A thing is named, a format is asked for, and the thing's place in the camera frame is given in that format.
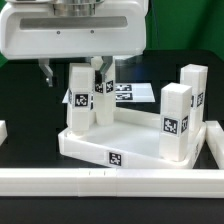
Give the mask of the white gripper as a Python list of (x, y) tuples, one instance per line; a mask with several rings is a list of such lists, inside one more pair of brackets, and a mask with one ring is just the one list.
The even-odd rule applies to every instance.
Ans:
[(149, 0), (6, 0), (0, 11), (0, 52), (7, 59), (39, 59), (53, 86), (51, 58), (103, 56), (104, 80), (112, 56), (146, 47)]

